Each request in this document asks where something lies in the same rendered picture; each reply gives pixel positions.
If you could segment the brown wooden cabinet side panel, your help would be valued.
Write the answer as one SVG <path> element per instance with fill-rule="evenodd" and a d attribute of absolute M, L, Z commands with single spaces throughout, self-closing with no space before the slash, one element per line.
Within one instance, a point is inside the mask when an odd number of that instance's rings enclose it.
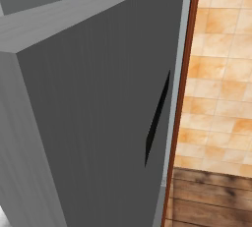
<path fill-rule="evenodd" d="M 181 59 L 179 86 L 177 88 L 178 93 L 177 93 L 171 146 L 170 146 L 168 166 L 167 166 L 165 197 L 164 197 L 164 202 L 163 202 L 160 227 L 164 227 L 165 215 L 166 215 L 166 210 L 167 210 L 167 205 L 168 205 L 169 191 L 171 187 L 171 177 L 172 177 L 172 171 L 173 171 L 173 166 L 174 166 L 175 151 L 177 147 L 178 132 L 179 132 L 179 126 L 180 126 L 181 113 L 182 113 L 183 99 L 184 99 L 184 94 L 185 94 L 186 79 L 187 79 L 188 68 L 189 68 L 189 60 L 190 60 L 190 54 L 191 54 L 191 48 L 192 48 L 197 8 L 198 8 L 198 0 L 190 0 L 190 5 L 188 9 L 187 28 L 186 28 L 186 33 L 185 33 L 184 47 L 183 47 L 183 57 Z"/>

